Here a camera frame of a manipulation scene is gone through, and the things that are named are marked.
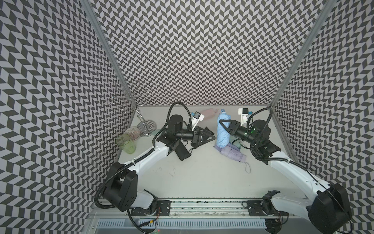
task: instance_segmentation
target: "mounting plate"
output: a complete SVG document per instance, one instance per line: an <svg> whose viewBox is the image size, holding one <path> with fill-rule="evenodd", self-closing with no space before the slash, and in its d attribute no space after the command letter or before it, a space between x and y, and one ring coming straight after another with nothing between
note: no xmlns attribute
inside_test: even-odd
<svg viewBox="0 0 374 234"><path fill-rule="evenodd" d="M245 201L245 203L247 203L249 216L269 216L269 215L264 214L264 212L262 211L261 202L262 202L262 200ZM283 211L281 211L280 214L281 214L281 216L287 216L288 215L287 212L283 212Z"/></svg>
<svg viewBox="0 0 374 234"><path fill-rule="evenodd" d="M169 216L170 204L171 204L171 201L169 200L158 200L157 201L156 209L158 208L161 209L160 216ZM144 212L144 209L136 207L131 210L131 216L155 216L155 215L146 214Z"/></svg>

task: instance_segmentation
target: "chevron patterned wall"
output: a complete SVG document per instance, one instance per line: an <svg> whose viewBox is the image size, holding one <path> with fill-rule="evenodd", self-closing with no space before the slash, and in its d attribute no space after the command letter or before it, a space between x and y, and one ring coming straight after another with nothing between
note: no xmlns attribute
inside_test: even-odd
<svg viewBox="0 0 374 234"><path fill-rule="evenodd" d="M147 105L269 104L324 1L91 0Z"/></svg>
<svg viewBox="0 0 374 234"><path fill-rule="evenodd" d="M354 233L366 234L374 233L373 23L373 1L338 1L276 106L300 161L347 188Z"/></svg>
<svg viewBox="0 0 374 234"><path fill-rule="evenodd" d="M130 113L77 0L0 9L0 233L78 233Z"/></svg>

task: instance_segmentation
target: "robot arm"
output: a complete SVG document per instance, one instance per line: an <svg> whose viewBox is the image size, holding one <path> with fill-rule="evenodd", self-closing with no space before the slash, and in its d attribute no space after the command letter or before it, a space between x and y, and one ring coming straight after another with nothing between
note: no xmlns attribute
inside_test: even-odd
<svg viewBox="0 0 374 234"><path fill-rule="evenodd" d="M269 120L256 120L251 126L247 124L247 127L236 120L220 120L228 133L251 143L248 149L256 159L281 172L306 195L306 198L296 198L285 196L279 191L269 191L263 197L263 211L268 215L280 211L292 213L309 220L320 232L332 234L352 218L346 189L312 175L274 145L269 140ZM224 122L229 122L229 127L225 127Z"/></svg>
<svg viewBox="0 0 374 234"><path fill-rule="evenodd" d="M242 109L239 112L244 114L248 111ZM247 120L247 116L244 117L242 123L235 120L220 120L220 124L231 135L251 143L249 149L256 159L281 172L306 195L306 198L295 198L285 196L279 191L269 191L263 196L264 213L274 215L283 211L295 214L309 220L324 234L332 234L352 218L345 188L339 184L331 185L312 175L305 167L292 161L279 147L269 141L270 128L267 125L271 114L267 121L256 120L251 125L247 124L247 127L242 126L245 123L243 121ZM191 126L183 129L182 116L171 116L167 121L167 129L166 125L162 128L161 135L153 147L125 164L116 162L110 167L105 182L95 195L95 204L99 208L116 207L121 211L126 211L130 207L141 207L149 214L154 213L157 197L148 191L137 191L138 175L144 174L157 161L173 151L177 153L181 161L188 158L190 154L181 140L191 140L194 148L214 140L215 137L209 129L196 126L197 122L202 119L203 116L197 112ZM226 127L224 122L230 122L229 127ZM100 194L113 205L101 205L98 202Z"/></svg>
<svg viewBox="0 0 374 234"><path fill-rule="evenodd" d="M144 174L156 162L173 151L176 152L181 161L188 158L190 154L181 140L191 140L191 145L194 148L213 141L215 139L213 132L208 128L203 129L196 126L197 122L203 118L203 115L196 112L192 121L193 127L191 126L190 128L193 130L189 130L183 129L182 116L171 116L167 122L167 128L163 128L159 132L161 134L157 138L154 147L149 148L125 164L116 162L110 167L104 182L104 188L100 191L101 195L121 211L126 211L130 207L141 207L147 210L149 214L154 213L157 197L148 191L137 191L138 176ZM95 204L101 206L98 200L95 200Z"/></svg>

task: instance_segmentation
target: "black cable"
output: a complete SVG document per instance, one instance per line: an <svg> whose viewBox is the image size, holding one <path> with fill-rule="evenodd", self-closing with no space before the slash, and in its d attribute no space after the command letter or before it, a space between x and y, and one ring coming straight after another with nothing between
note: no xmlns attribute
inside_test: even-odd
<svg viewBox="0 0 374 234"><path fill-rule="evenodd" d="M266 108L263 108L263 109L261 109L261 110L259 110L259 111L257 111L256 113L254 113L253 115L251 115L249 118L248 118L248 120L247 120L247 132L249 133L249 121L256 115L256 114L258 114L258 113L260 113L260 112L262 112L262 111L264 111L264 110L270 110L270 113L269 113L269 116L268 116L268 118L267 118L267 120L266 120L266 123L265 123L265 125L264 125L264 127L261 129L261 131L259 132L259 134L254 138L254 140L251 142L251 146L250 146L250 150L251 150L251 153L252 153L252 155L257 159L257 160L259 160L259 161L284 161L284 162L289 162L289 163L291 163L292 165L295 165L295 166L297 166L297 167L299 167L299 168L301 168L301 169L303 169L303 170L305 170L312 178L313 178L313 180L314 181L316 181L316 179L314 178L314 176L307 170L307 168L306 167L304 167L303 165L301 165L301 164L298 164L298 163L296 163L295 161L288 161L287 159L285 159L285 158L268 158L268 159L263 159L262 157L263 157L263 155L262 155L262 153L261 153L261 151L259 150L259 149L257 149L257 148L255 148L255 145L256 145L256 142L257 142L257 140L262 136L262 134L263 134L263 130L266 128L266 126L269 124L269 122L270 122L270 119L271 119L271 117L272 117L272 114L273 114L273 110L272 110L272 108L271 107L266 107ZM350 234L350 233L352 233L353 232L353 224L352 224L352 221L351 221L351 219L350 219L350 217L349 217L349 215L348 215L348 213L343 209L343 207L340 205L340 203L338 202L338 200L330 193L330 191L328 191L327 190L327 188L325 188L325 186L323 186L321 183L319 183L331 196L332 196L332 198L334 198L334 200L338 203L338 205L340 206L340 208L343 210L343 212L346 214L346 216L349 218L349 224L350 224L350 231L349 232L347 232L347 233L344 233L344 232L341 232L341 231L337 231L337 232L339 232L339 233L342 233L342 234Z"/></svg>
<svg viewBox="0 0 374 234"><path fill-rule="evenodd" d="M151 222L154 223L156 222L157 219L152 219L151 221L147 221L147 222L144 222L142 224L139 224L139 227L142 227L142 226L147 226L148 224L150 224Z"/></svg>
<svg viewBox="0 0 374 234"><path fill-rule="evenodd" d="M246 148L246 149L250 149L250 148L245 147L244 145L242 145L242 144L240 143L240 140L239 140L239 144L240 144L242 147Z"/></svg>
<svg viewBox="0 0 374 234"><path fill-rule="evenodd" d="M240 140L240 138L235 139L231 144L234 144L238 140Z"/></svg>
<svg viewBox="0 0 374 234"><path fill-rule="evenodd" d="M350 231L347 232L347 233L343 233L341 231L338 231L338 233L343 233L343 234L350 234L354 231L353 229L353 224L352 224L352 221L351 221L351 218L349 217L348 213L343 209L343 206L340 205L340 203L338 202L338 200L334 197L334 195L332 193L330 193L330 191L327 190L327 188L325 186L323 186L321 183L319 183L319 185L321 185L331 196L332 198L334 198L334 200L338 203L338 205L340 206L341 210L344 212L344 214L346 214L347 218L349 219L349 225L350 225Z"/></svg>
<svg viewBox="0 0 374 234"><path fill-rule="evenodd" d="M253 125L253 123L251 123L249 126L248 126L248 128L247 129L249 129L251 126ZM248 132L248 131L247 131Z"/></svg>
<svg viewBox="0 0 374 234"><path fill-rule="evenodd" d="M154 148L151 148L145 155L143 155L142 157L138 158L135 160L135 163L138 163L140 162L141 160L145 159L146 157L148 157L148 155L150 155L152 152L154 151ZM119 168L118 171L116 171L112 176L110 176L109 178L107 178L104 183L102 183L100 185L100 187L98 188L98 190L96 191L96 194L95 196L93 197L93 202L95 203L95 205L98 207L98 208L101 208L101 209L110 209L110 208L115 208L114 205L103 205L99 202L99 197L100 197L100 194L101 194L101 191L104 189L105 185L111 180L113 179L114 177L116 177L118 174L122 173L124 170L126 170L127 168L131 167L132 165L134 165L132 162L127 164L127 165L124 165L123 167Z"/></svg>
<svg viewBox="0 0 374 234"><path fill-rule="evenodd" d="M244 207L244 208L248 209L248 203L247 203L247 206L244 206L244 205L243 205L243 203L244 203L244 202L245 202L245 203L247 203L246 201L242 201L242 202L241 202L241 204L242 204L242 207Z"/></svg>
<svg viewBox="0 0 374 234"><path fill-rule="evenodd" d="M180 104L180 105L182 105L185 109L186 109L186 111L187 111L187 113L188 113L188 117L189 117L189 125L187 126L187 129L189 130L189 131L192 131L192 120L191 120L191 113L190 113L190 111L189 111L189 109L187 108L187 106L184 104L184 103L182 103L182 102L180 102L180 101L176 101L176 102L174 102L173 104L171 104L171 106L170 106L170 108L169 108L169 111L168 111L168 115L166 116L166 123L165 123L165 125L158 131L158 133L154 136L154 138L152 139L152 144L153 144L153 147L155 147L156 146L156 139L157 139L157 136L160 134L160 133L162 133L164 130L165 130L165 128L166 128L166 126L168 125L168 120L169 120L169 117L170 117L170 114L171 114L171 110L173 109L173 107L176 105L176 104Z"/></svg>
<svg viewBox="0 0 374 234"><path fill-rule="evenodd" d="M157 136L163 132L166 128L166 126L168 125L168 120L169 120L169 116L171 114L171 110L173 109L173 107L176 105L176 104L181 104L186 110L187 110L187 113L188 113L188 116L190 118L189 120L189 123L190 125L188 126L189 129L192 129L192 121L191 121L191 113L190 111L188 110L187 106L182 103L182 102L179 102L179 101L176 101L174 102L170 108L169 108L169 111L168 111L168 115L166 117L166 123L165 125L158 131L158 133L154 136L154 138L152 139L152 144L153 144L153 148L151 148L145 155L143 155L142 157L138 158L135 160L135 163L138 163L140 162L141 160L145 159L146 157L148 157L148 155L150 155L153 151L154 151L154 148L156 146L156 143L155 143L155 140L157 138ZM101 208L101 209L110 209L110 208L115 208L114 205L103 205L99 202L99 197L100 197L100 194L101 194L101 191L104 189L105 185L111 180L113 179L114 177L116 177L118 174L122 173L124 170L126 170L127 168L133 166L133 163L129 163L127 165L124 165L123 167L119 168L118 171L116 171L112 176L110 176L109 178L107 178L104 183L102 183L98 190L96 191L96 194L95 196L93 197L93 202L95 203L95 205L98 207L98 208Z"/></svg>
<svg viewBox="0 0 374 234"><path fill-rule="evenodd" d="M282 225L287 223L287 221L288 221L288 217L289 217L289 213L287 213L287 219L286 219L286 221L284 221L284 222L283 222L283 217L284 217L284 216L282 216Z"/></svg>
<svg viewBox="0 0 374 234"><path fill-rule="evenodd" d="M127 210L127 215L128 215L128 217L129 217L129 219L130 219L130 221L132 222L132 224L139 230L139 231L141 231L142 233L151 233L151 232L153 232L155 229L148 229L148 230L144 230L144 229L141 229L141 227L139 227L136 223L135 223L135 221L132 219L132 216L131 216L131 214L130 214L130 210Z"/></svg>
<svg viewBox="0 0 374 234"><path fill-rule="evenodd" d="M189 126L187 125L186 121L183 121L183 123L186 125L187 129L189 128Z"/></svg>

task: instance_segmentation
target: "clear plastic cup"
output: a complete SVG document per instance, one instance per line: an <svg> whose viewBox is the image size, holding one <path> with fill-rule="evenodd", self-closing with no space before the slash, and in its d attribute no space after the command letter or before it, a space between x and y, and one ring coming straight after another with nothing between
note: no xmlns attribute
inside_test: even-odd
<svg viewBox="0 0 374 234"><path fill-rule="evenodd" d="M127 134L119 135L116 138L116 145L118 145L123 151L128 154L132 154L135 152L134 142L132 142L130 136Z"/></svg>

